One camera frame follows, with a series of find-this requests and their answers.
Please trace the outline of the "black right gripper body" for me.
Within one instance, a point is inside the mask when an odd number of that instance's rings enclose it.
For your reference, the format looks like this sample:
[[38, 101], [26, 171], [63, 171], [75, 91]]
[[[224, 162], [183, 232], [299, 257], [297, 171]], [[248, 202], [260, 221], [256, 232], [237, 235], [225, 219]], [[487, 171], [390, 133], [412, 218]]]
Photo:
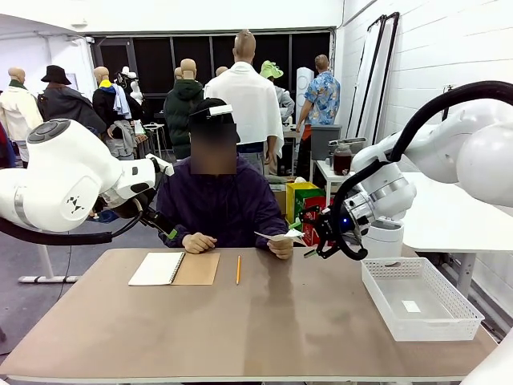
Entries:
[[332, 207], [319, 211], [320, 215], [314, 224], [314, 228], [319, 237], [319, 242], [332, 242], [335, 245], [335, 253], [341, 251], [341, 231], [338, 220], [341, 216], [341, 207]]

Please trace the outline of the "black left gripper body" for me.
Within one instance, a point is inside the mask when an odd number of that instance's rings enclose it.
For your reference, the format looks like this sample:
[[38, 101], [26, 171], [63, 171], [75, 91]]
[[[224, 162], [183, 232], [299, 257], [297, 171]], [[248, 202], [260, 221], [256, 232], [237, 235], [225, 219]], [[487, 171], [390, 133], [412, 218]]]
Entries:
[[144, 225], [156, 226], [159, 214], [152, 207], [155, 197], [156, 190], [150, 188], [114, 208], [114, 212], [124, 219], [139, 217]]

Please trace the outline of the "person's left hand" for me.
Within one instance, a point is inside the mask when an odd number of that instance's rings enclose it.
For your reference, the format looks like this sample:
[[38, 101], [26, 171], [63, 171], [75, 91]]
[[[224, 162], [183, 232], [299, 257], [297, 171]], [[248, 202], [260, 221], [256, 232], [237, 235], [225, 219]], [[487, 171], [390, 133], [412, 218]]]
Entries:
[[267, 245], [269, 250], [281, 260], [288, 260], [293, 256], [293, 240], [291, 238], [279, 241], [269, 240]]

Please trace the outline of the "person's right hand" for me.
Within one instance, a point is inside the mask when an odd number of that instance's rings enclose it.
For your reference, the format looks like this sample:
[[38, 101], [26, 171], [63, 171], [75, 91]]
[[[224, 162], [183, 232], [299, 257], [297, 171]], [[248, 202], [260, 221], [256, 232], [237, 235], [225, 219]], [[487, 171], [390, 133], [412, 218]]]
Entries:
[[183, 237], [182, 246], [187, 253], [200, 254], [214, 249], [216, 242], [217, 239], [214, 237], [202, 233], [194, 233]]

